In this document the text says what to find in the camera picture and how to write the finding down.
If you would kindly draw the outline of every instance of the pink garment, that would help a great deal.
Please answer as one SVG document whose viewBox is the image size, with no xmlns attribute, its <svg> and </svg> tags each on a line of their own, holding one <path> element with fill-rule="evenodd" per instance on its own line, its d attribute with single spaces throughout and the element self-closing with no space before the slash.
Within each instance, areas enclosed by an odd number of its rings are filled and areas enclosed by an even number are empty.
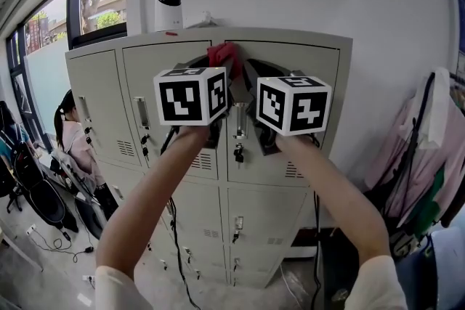
<svg viewBox="0 0 465 310">
<path fill-rule="evenodd" d="M 73 157 L 82 171 L 94 178 L 97 186 L 105 183 L 80 123 L 63 121 L 63 149 Z"/>
<path fill-rule="evenodd" d="M 393 127 L 383 143 L 381 151 L 365 177 L 365 183 L 370 189 L 376 185 L 385 170 L 391 165 L 393 159 L 395 159 L 394 165 L 384 178 L 384 182 L 392 178 L 392 171 L 399 166 L 401 155 L 408 146 L 400 137 L 403 135 L 400 126 L 407 118 L 412 101 L 413 99 L 408 101 L 398 114 Z M 448 120 L 441 148 L 416 149 L 404 211 L 400 215 L 405 188 L 407 187 L 408 170 L 400 183 L 398 191 L 392 193 L 386 203 L 386 205 L 390 205 L 392 202 L 392 206 L 388 212 L 389 217 L 402 218 L 408 216 L 416 202 L 431 187 L 434 175 L 443 163 L 445 163 L 444 184 L 434 197 L 434 201 L 439 205 L 441 210 L 440 217 L 452 202 L 461 183 L 460 173 L 465 158 L 465 117 L 453 103 L 452 99 L 449 99 L 448 102 Z"/>
</svg>

